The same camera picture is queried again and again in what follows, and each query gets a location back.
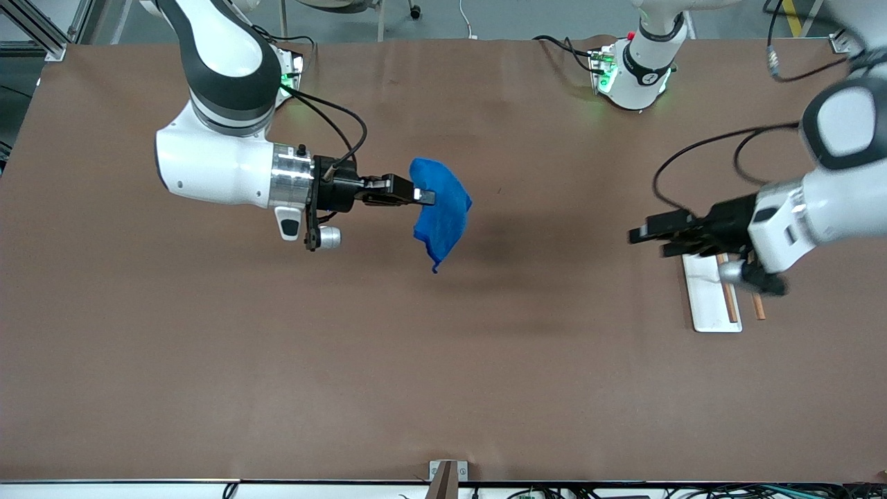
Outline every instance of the brown table surface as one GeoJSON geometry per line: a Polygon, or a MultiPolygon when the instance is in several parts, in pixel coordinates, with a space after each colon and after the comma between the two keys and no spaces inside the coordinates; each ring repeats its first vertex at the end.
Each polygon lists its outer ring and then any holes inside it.
{"type": "MultiPolygon", "coordinates": [[[[780,56],[785,75],[832,57],[780,56]]],[[[167,193],[153,134],[187,99],[177,48],[69,47],[0,179],[0,478],[411,479],[463,458],[475,479],[882,479],[884,242],[817,249],[767,321],[741,295],[745,331],[705,335],[679,261],[625,241],[668,210],[649,182],[672,152],[797,119],[843,70],[773,83],[754,40],[679,64],[638,114],[551,45],[322,47],[302,89],[366,119],[363,174],[428,156],[474,197],[433,275],[415,207],[357,206],[343,247],[310,254],[269,211],[167,193]]],[[[271,139],[342,152],[295,103],[271,139]]],[[[701,211],[752,192],[736,143],[663,190],[701,211]]],[[[791,132],[745,164],[811,168],[791,132]]]]}

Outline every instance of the black cable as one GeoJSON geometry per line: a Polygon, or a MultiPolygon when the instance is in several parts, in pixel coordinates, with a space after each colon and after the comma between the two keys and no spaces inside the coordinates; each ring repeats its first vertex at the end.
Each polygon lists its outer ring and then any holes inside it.
{"type": "Polygon", "coordinates": [[[325,224],[326,222],[329,222],[330,220],[333,219],[333,217],[335,217],[336,213],[338,213],[338,211],[332,211],[332,212],[330,212],[329,215],[326,215],[325,217],[319,217],[318,223],[325,224]]]}
{"type": "Polygon", "coordinates": [[[32,98],[34,97],[33,95],[26,94],[25,92],[23,92],[23,91],[21,91],[21,90],[15,90],[15,89],[13,89],[13,88],[11,88],[11,87],[7,87],[6,85],[0,85],[0,89],[5,89],[5,90],[8,90],[8,91],[13,91],[13,92],[18,93],[19,95],[23,95],[23,96],[25,96],[25,97],[27,97],[27,98],[29,98],[29,99],[32,99],[32,98]]]}
{"type": "Polygon", "coordinates": [[[753,140],[755,137],[757,137],[759,135],[763,135],[767,132],[774,131],[774,130],[797,130],[797,128],[800,125],[801,125],[800,122],[793,122],[793,123],[784,123],[781,125],[766,126],[766,127],[762,127],[760,129],[758,129],[757,131],[754,131],[748,137],[743,139],[742,142],[739,143],[739,146],[736,146],[736,150],[733,152],[733,170],[736,172],[736,175],[739,175],[739,177],[742,178],[743,180],[750,182],[752,184],[758,185],[758,186],[763,186],[763,185],[769,184],[769,182],[767,182],[766,180],[762,180],[760,178],[750,175],[748,172],[746,172],[742,168],[742,166],[739,163],[740,153],[742,152],[743,148],[745,148],[745,146],[748,145],[749,142],[751,142],[751,140],[753,140]]]}
{"type": "MultiPolygon", "coordinates": [[[[341,128],[339,128],[339,125],[335,124],[335,122],[332,119],[330,119],[330,117],[327,116],[326,113],[321,111],[319,107],[311,104],[311,102],[309,100],[307,100],[306,98],[304,98],[303,96],[301,96],[299,94],[295,94],[293,97],[296,99],[299,99],[299,101],[301,101],[305,106],[308,106],[308,108],[310,108],[312,111],[317,113],[321,118],[323,118],[324,121],[326,122],[326,124],[330,125],[330,127],[333,128],[333,130],[339,136],[339,139],[341,139],[341,141],[345,144],[345,147],[348,148],[349,151],[351,150],[351,142],[348,140],[348,137],[345,136],[345,132],[343,132],[341,130],[341,128]]],[[[352,154],[351,156],[346,156],[346,157],[350,157],[351,160],[354,162],[355,166],[357,166],[357,155],[356,154],[352,154]]]]}
{"type": "Polygon", "coordinates": [[[271,40],[275,40],[277,42],[292,42],[294,40],[308,40],[308,42],[311,43],[312,46],[317,44],[317,43],[315,43],[314,38],[311,38],[310,36],[307,36],[307,35],[299,35],[299,36],[272,35],[270,31],[268,31],[265,28],[262,28],[261,26],[259,26],[257,24],[253,25],[253,29],[259,35],[264,36],[266,38],[270,38],[271,40]]]}
{"type": "Polygon", "coordinates": [[[314,41],[314,38],[311,38],[310,36],[307,36],[307,35],[276,36],[276,35],[272,35],[267,29],[262,28],[261,26],[259,26],[257,24],[254,24],[252,26],[252,28],[256,33],[259,34],[259,36],[261,36],[262,38],[265,39],[265,42],[268,42],[269,44],[273,44],[274,42],[292,42],[294,40],[308,40],[308,42],[311,44],[311,60],[309,62],[305,63],[305,67],[302,69],[302,71],[307,70],[308,65],[314,60],[315,57],[317,57],[318,44],[317,44],[317,42],[314,41]]]}
{"type": "MultiPolygon", "coordinates": [[[[688,207],[684,206],[683,204],[680,204],[679,202],[676,202],[676,201],[672,200],[671,198],[665,196],[665,194],[662,194],[662,191],[659,190],[659,177],[662,176],[663,171],[665,171],[665,169],[668,168],[670,164],[672,164],[675,160],[680,158],[682,155],[696,149],[697,147],[704,146],[704,145],[710,144],[712,142],[717,142],[718,140],[729,139],[731,137],[736,137],[738,135],[752,133],[753,131],[757,131],[760,128],[761,127],[756,126],[753,128],[743,128],[742,130],[730,131],[728,133],[722,133],[721,135],[717,135],[715,137],[709,137],[708,139],[703,139],[703,140],[700,140],[700,141],[695,142],[693,144],[690,144],[689,146],[684,147],[683,149],[679,150],[677,153],[672,154],[671,157],[669,159],[665,160],[665,162],[662,164],[662,166],[660,166],[659,169],[656,170],[656,173],[653,174],[653,185],[652,185],[653,195],[656,196],[656,199],[658,199],[659,201],[664,202],[665,204],[668,204],[669,206],[672,206],[673,208],[676,208],[678,210],[686,210],[691,215],[694,215],[694,213],[691,209],[689,209],[688,207]]],[[[696,497],[697,495],[700,495],[700,494],[693,493],[690,496],[685,497],[684,499],[692,499],[693,497],[696,497]]]]}
{"type": "Polygon", "coordinates": [[[770,27],[767,29],[767,67],[770,69],[770,76],[772,77],[772,79],[776,80],[779,83],[796,82],[798,80],[803,80],[804,78],[806,78],[808,76],[813,76],[818,73],[821,73],[821,72],[825,71],[826,69],[830,69],[835,66],[840,66],[841,64],[845,63],[848,60],[848,58],[844,57],[844,58],[829,62],[828,64],[826,64],[824,66],[817,67],[816,69],[812,69],[810,71],[807,71],[806,73],[802,73],[800,75],[790,76],[788,78],[780,76],[780,74],[779,74],[779,58],[776,57],[776,49],[773,48],[773,29],[776,27],[776,18],[777,17],[779,17],[780,15],[783,15],[786,17],[792,16],[792,14],[788,14],[787,12],[780,12],[780,8],[782,8],[782,1],[783,0],[779,0],[776,3],[776,8],[773,9],[772,11],[768,11],[767,5],[770,4],[770,0],[767,0],[764,3],[764,8],[763,8],[764,12],[771,13],[773,15],[773,17],[770,18],[770,27]]]}
{"type": "Polygon", "coordinates": [[[307,94],[307,93],[305,93],[305,92],[303,92],[303,91],[294,90],[294,89],[291,89],[291,88],[289,88],[289,87],[285,87],[285,86],[282,86],[282,85],[280,86],[280,88],[282,88],[286,93],[292,95],[293,97],[295,97],[296,95],[301,95],[302,97],[304,97],[304,98],[306,98],[306,99],[313,100],[313,101],[317,102],[318,104],[323,104],[324,106],[331,107],[331,108],[333,108],[333,109],[335,109],[335,110],[337,110],[337,111],[342,111],[342,112],[345,113],[346,115],[349,115],[349,116],[351,116],[352,118],[354,118],[354,120],[357,121],[357,124],[360,125],[360,130],[361,130],[361,131],[360,131],[360,139],[357,141],[357,143],[356,143],[356,144],[355,144],[355,145],[354,145],[354,146],[353,146],[353,147],[352,147],[347,153],[345,153],[344,156],[342,156],[341,158],[337,159],[336,161],[333,162],[333,164],[330,165],[329,170],[327,170],[327,175],[329,175],[331,172],[335,172],[335,169],[338,168],[339,165],[340,165],[343,161],[345,161],[346,159],[348,159],[348,158],[350,158],[351,156],[353,156],[353,155],[357,152],[357,150],[358,150],[358,149],[364,144],[364,142],[366,141],[366,133],[367,133],[367,130],[366,130],[366,123],[364,123],[364,120],[362,120],[362,119],[360,118],[360,116],[358,116],[357,113],[355,113],[354,111],[348,109],[347,107],[343,107],[343,106],[339,106],[338,104],[334,104],[333,102],[330,102],[329,100],[324,100],[324,99],[321,99],[320,97],[314,97],[313,95],[309,95],[309,94],[307,94]]]}
{"type": "Polygon", "coordinates": [[[567,52],[570,52],[570,51],[571,51],[571,52],[573,52],[573,53],[576,54],[576,55],[588,56],[588,52],[586,52],[586,51],[577,51],[576,49],[570,49],[567,45],[565,45],[564,43],[562,43],[560,40],[554,38],[553,36],[539,35],[539,36],[535,36],[535,37],[533,38],[533,40],[541,40],[541,41],[551,42],[552,44],[557,45],[558,48],[561,49],[561,50],[563,50],[563,51],[567,51],[567,52]]]}
{"type": "Polygon", "coordinates": [[[591,67],[586,66],[582,62],[582,60],[579,58],[579,55],[576,54],[577,51],[576,51],[576,49],[573,48],[573,43],[569,40],[569,38],[564,38],[563,42],[565,44],[567,44],[567,46],[569,47],[569,51],[573,53],[573,59],[576,60],[576,63],[582,69],[584,69],[585,71],[588,71],[589,73],[594,73],[595,75],[603,75],[604,74],[604,71],[602,69],[592,69],[591,67]]]}
{"type": "Polygon", "coordinates": [[[528,488],[528,489],[522,490],[520,492],[515,492],[514,494],[511,494],[510,496],[506,497],[506,499],[515,499],[515,497],[520,497],[523,494],[532,494],[532,493],[533,493],[533,489],[528,488]]]}
{"type": "Polygon", "coordinates": [[[232,482],[224,486],[224,490],[222,491],[222,499],[232,499],[234,497],[234,494],[237,493],[237,487],[239,485],[240,484],[237,482],[232,482]]]}
{"type": "Polygon", "coordinates": [[[589,73],[594,73],[596,75],[603,75],[604,74],[604,72],[601,71],[600,69],[592,69],[591,67],[587,66],[584,62],[582,62],[582,60],[579,58],[579,56],[588,57],[588,51],[577,50],[576,47],[573,46],[573,43],[569,40],[568,37],[563,39],[563,43],[561,43],[560,41],[558,41],[555,38],[552,38],[551,36],[548,36],[548,35],[539,35],[539,36],[534,37],[533,40],[551,42],[551,43],[557,45],[559,49],[573,54],[573,59],[575,59],[576,63],[585,71],[588,71],[589,73]]]}

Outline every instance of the wooden stick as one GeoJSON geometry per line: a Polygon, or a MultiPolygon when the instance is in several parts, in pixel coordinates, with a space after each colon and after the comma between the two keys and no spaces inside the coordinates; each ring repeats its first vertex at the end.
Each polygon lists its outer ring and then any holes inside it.
{"type": "MultiPolygon", "coordinates": [[[[718,254],[718,265],[725,264],[727,261],[726,255],[724,253],[718,254]]],[[[721,289],[724,291],[724,302],[726,303],[726,316],[730,319],[730,322],[735,324],[739,322],[739,314],[736,312],[736,307],[734,305],[734,296],[733,296],[733,288],[730,287],[726,282],[721,282],[721,289]]]]}
{"type": "Polygon", "coordinates": [[[761,296],[758,293],[752,293],[751,303],[755,304],[755,317],[757,317],[759,321],[766,320],[767,316],[764,313],[764,302],[761,301],[761,296]]]}

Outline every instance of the blue cloth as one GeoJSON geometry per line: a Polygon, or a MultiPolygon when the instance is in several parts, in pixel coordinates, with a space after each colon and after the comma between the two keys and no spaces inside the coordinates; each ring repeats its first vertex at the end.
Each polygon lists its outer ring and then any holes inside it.
{"type": "Polygon", "coordinates": [[[425,243],[428,255],[435,262],[431,272],[437,273],[437,266],[465,232],[471,196],[446,165],[434,160],[412,160],[410,179],[416,187],[435,192],[434,206],[422,207],[419,220],[412,228],[412,237],[425,243]]]}

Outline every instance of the floor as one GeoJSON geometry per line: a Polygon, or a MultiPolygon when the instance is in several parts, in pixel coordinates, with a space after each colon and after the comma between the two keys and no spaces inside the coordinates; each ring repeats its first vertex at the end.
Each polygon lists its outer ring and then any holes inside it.
{"type": "MultiPolygon", "coordinates": [[[[419,0],[421,18],[410,18],[406,0],[386,0],[387,39],[461,38],[467,36],[459,13],[459,0],[419,0]]],[[[809,12],[815,0],[795,0],[799,12],[809,12]]],[[[625,0],[462,0],[473,34],[480,40],[525,40],[536,35],[587,38],[607,33],[623,35],[637,27],[638,13],[625,0]]],[[[289,34],[312,36],[319,44],[371,43],[375,41],[377,15],[371,9],[356,14],[337,14],[312,9],[287,0],[289,34]]],[[[256,24],[274,34],[281,33],[278,0],[264,0],[248,14],[256,24]]],[[[792,36],[789,24],[779,19],[777,36],[792,36]]],[[[761,2],[745,0],[717,11],[694,12],[693,25],[699,38],[762,38],[769,16],[761,2]]],[[[811,36],[822,36],[825,28],[814,27],[811,36]]],[[[0,39],[9,34],[0,33],[0,39]]],[[[175,33],[154,18],[137,0],[106,0],[98,13],[96,28],[89,37],[94,44],[173,44],[175,33]]],[[[32,93],[43,60],[2,57],[0,85],[32,93]]],[[[0,89],[0,140],[14,146],[27,112],[27,99],[0,89]]]]}

